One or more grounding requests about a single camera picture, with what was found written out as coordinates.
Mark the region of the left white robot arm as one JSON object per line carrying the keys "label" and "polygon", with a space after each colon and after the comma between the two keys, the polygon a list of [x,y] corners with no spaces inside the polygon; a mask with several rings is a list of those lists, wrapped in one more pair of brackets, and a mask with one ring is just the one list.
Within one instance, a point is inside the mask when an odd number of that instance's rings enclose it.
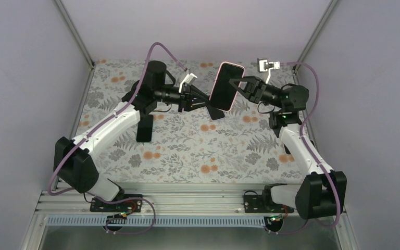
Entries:
{"label": "left white robot arm", "polygon": [[147,62],[141,78],[113,111],[84,133],[72,139],[61,137],[56,142],[53,176],[68,183],[71,190],[90,193],[108,209],[119,210],[124,204],[123,189],[99,174],[94,157],[128,128],[153,121],[151,113],[159,102],[176,104],[179,112],[193,111],[210,103],[208,95],[192,85],[196,75],[187,74],[179,86],[166,84],[167,77],[175,80],[165,63]]}

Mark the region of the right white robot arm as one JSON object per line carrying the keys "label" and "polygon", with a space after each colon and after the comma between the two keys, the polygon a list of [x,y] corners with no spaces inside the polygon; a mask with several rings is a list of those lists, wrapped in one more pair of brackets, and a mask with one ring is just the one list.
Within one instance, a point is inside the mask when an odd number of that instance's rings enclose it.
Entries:
{"label": "right white robot arm", "polygon": [[269,127],[292,155],[303,176],[301,184],[269,186],[261,198],[263,209],[274,212],[285,205],[296,209],[305,220],[328,216],[338,220],[343,211],[347,177],[323,160],[304,133],[305,123],[299,112],[306,108],[309,90],[295,84],[276,87],[255,76],[233,78],[229,84],[252,103],[279,108],[269,113]]}

